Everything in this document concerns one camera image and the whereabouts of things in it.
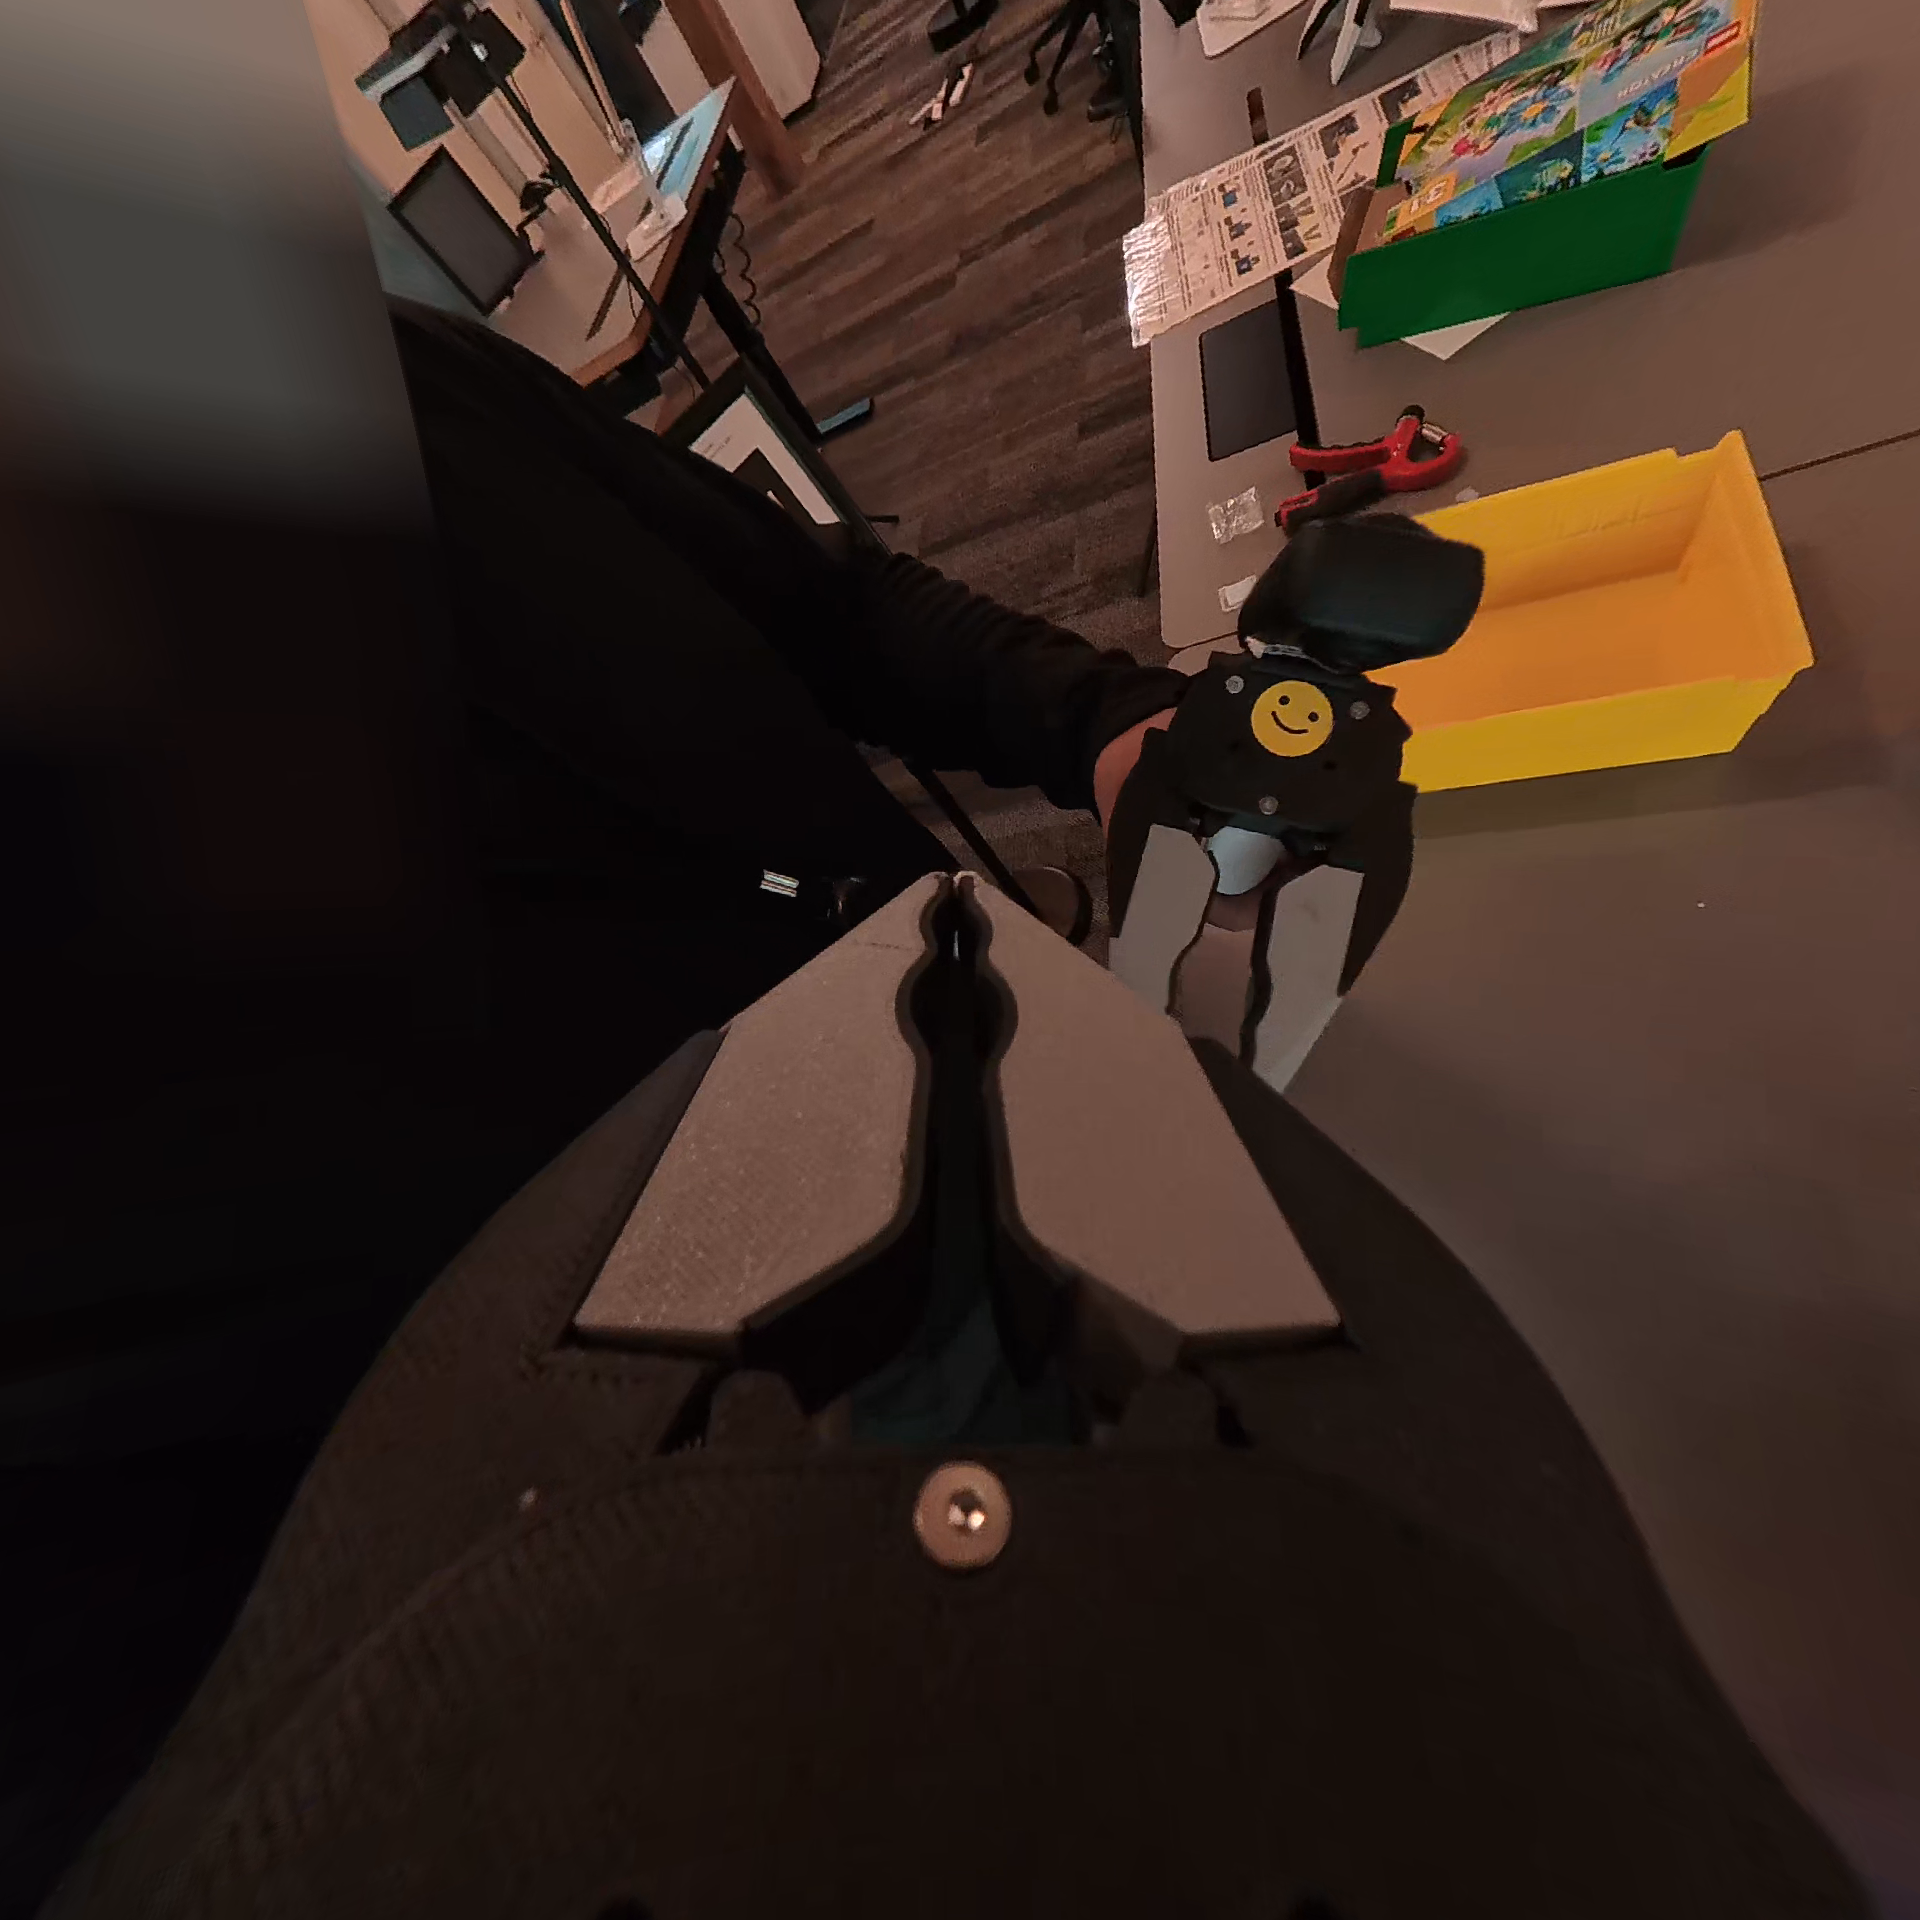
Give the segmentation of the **green box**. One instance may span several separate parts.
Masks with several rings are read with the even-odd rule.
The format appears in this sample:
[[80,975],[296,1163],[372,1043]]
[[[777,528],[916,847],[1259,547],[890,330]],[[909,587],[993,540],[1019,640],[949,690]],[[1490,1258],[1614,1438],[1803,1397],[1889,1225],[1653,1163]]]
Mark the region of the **green box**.
[[1336,323],[1360,348],[1517,315],[1670,271],[1704,148],[1467,223],[1357,248]]

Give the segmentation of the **colourful toy box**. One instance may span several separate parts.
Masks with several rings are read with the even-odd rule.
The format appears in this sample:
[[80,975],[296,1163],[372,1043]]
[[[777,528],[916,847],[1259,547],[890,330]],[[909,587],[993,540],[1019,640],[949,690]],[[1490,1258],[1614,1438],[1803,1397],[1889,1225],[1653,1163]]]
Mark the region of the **colourful toy box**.
[[1570,14],[1410,121],[1360,247],[1700,155],[1747,121],[1757,30],[1757,3]]

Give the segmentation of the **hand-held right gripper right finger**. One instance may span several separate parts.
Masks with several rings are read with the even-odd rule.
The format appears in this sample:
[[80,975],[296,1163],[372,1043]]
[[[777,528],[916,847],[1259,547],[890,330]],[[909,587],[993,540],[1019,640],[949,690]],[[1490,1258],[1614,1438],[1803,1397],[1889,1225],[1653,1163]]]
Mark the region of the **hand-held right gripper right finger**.
[[1003,891],[963,905],[993,1010],[1004,1234],[1124,1344],[1314,1344],[1336,1308],[1186,1035]]

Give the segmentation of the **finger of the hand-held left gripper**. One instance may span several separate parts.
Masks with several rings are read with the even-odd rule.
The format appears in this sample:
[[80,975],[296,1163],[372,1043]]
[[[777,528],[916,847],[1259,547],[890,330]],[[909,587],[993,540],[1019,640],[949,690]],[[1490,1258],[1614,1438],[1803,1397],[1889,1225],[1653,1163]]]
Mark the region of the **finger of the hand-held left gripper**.
[[1200,837],[1154,823],[1144,833],[1133,890],[1107,937],[1107,971],[1147,1010],[1174,1013],[1179,968],[1200,940],[1214,901],[1214,860]]
[[1364,965],[1377,891],[1334,864],[1283,864],[1263,881],[1237,1060],[1269,1088],[1290,1087]]

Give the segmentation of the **printed instruction sheet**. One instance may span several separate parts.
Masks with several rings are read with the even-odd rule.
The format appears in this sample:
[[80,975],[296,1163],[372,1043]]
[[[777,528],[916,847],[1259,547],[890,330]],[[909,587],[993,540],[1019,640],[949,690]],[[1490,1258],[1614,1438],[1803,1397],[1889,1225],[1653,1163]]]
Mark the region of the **printed instruction sheet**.
[[1332,167],[1310,130],[1190,174],[1142,210],[1119,241],[1133,348],[1327,255],[1343,225]]
[[1289,130],[1259,148],[1266,193],[1286,225],[1332,223],[1327,205],[1380,178],[1384,135],[1436,108],[1463,87],[1486,78],[1523,47],[1502,33],[1470,40],[1377,91]]

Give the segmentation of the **person's black clothing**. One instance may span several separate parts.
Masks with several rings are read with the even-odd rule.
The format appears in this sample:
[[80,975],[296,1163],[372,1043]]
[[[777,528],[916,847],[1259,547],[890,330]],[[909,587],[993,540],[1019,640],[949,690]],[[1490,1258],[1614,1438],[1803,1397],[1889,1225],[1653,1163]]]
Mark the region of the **person's black clothing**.
[[379,484],[4,414],[4,1471],[317,1424],[649,1068],[954,864],[822,707],[887,551],[482,323],[372,345]]

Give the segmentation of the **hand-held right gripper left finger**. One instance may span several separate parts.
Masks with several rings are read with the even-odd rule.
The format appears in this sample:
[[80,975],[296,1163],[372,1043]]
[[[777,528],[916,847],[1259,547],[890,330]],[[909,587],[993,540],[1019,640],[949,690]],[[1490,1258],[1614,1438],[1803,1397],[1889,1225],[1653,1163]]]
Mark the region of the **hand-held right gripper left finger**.
[[577,1335],[742,1344],[896,1247],[933,1088],[914,993],[950,904],[919,878],[722,1030]]

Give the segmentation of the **person's left hand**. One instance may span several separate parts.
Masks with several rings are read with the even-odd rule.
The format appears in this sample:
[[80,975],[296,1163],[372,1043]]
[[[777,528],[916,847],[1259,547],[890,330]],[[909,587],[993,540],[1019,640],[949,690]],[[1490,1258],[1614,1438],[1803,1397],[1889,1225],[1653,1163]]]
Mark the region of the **person's left hand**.
[[1103,833],[1110,833],[1110,823],[1114,823],[1114,815],[1116,815],[1116,800],[1119,800],[1129,777],[1133,775],[1133,768],[1139,764],[1139,753],[1142,753],[1144,740],[1154,733],[1166,733],[1174,721],[1174,713],[1177,710],[1172,710],[1172,707],[1159,710],[1159,713],[1152,713],[1136,727],[1114,734],[1100,748],[1100,755],[1094,758],[1092,793],[1094,793],[1094,815],[1096,815]]

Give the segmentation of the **yellow plastic bin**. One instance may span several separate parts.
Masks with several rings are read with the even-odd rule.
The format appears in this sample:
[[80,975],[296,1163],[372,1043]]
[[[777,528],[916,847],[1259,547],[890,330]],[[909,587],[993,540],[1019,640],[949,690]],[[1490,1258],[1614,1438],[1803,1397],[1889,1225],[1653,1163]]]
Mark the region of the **yellow plastic bin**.
[[1739,428],[1416,524],[1482,551],[1467,631],[1377,673],[1423,794],[1727,755],[1813,661]]

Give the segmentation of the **framed board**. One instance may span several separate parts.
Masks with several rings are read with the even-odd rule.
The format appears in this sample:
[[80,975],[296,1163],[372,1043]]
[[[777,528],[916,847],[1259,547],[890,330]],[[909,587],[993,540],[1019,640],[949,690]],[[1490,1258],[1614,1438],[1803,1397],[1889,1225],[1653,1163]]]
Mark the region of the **framed board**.
[[663,441],[729,471],[802,527],[860,527],[850,495],[770,385],[742,360],[732,363],[667,425]]

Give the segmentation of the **black mouse pad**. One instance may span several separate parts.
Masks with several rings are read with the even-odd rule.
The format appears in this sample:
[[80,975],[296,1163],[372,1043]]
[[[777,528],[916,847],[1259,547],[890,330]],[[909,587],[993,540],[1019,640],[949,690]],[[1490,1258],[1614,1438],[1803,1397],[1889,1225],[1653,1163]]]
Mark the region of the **black mouse pad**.
[[1296,435],[1286,320],[1283,303],[1269,297],[1196,335],[1202,435],[1210,463]]

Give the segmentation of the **black office chair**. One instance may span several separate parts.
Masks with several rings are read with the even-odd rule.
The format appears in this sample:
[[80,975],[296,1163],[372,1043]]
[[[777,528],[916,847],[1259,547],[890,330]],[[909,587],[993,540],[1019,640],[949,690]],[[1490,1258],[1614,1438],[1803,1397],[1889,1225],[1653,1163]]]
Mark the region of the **black office chair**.
[[1057,115],[1063,68],[1080,40],[1089,44],[1096,71],[1086,117],[1092,123],[1129,117],[1139,95],[1136,3],[1060,3],[1026,53],[1026,87],[1039,87],[1042,113]]

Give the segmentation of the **black monitor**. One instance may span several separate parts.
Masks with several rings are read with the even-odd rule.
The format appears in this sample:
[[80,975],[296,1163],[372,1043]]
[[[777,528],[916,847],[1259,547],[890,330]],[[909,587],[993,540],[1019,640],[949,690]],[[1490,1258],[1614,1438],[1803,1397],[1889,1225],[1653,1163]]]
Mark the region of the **black monitor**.
[[514,301],[540,261],[529,234],[496,211],[444,143],[429,153],[386,211],[459,310],[480,320]]

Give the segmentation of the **wood edge desk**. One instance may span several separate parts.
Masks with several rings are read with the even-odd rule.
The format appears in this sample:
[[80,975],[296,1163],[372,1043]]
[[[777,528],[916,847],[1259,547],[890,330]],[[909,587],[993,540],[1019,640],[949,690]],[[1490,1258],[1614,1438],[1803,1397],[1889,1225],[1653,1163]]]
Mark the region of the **wood edge desk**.
[[657,320],[684,333],[677,307],[699,301],[712,264],[702,220],[722,217],[736,81],[724,81],[639,147],[637,187],[596,210],[613,248],[553,193],[524,225],[532,264],[486,315],[490,333],[540,354],[579,385],[604,383],[649,348],[667,354]]

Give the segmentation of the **person's left forearm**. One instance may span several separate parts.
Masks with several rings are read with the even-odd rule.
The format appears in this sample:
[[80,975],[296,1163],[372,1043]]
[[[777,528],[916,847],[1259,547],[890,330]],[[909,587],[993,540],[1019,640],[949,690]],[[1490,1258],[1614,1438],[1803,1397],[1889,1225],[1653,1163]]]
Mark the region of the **person's left forearm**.
[[822,707],[862,745],[930,771],[1103,811],[1103,755],[1167,721],[1187,691],[1174,670],[1103,651],[902,554],[857,550],[833,574],[840,628],[822,643]]

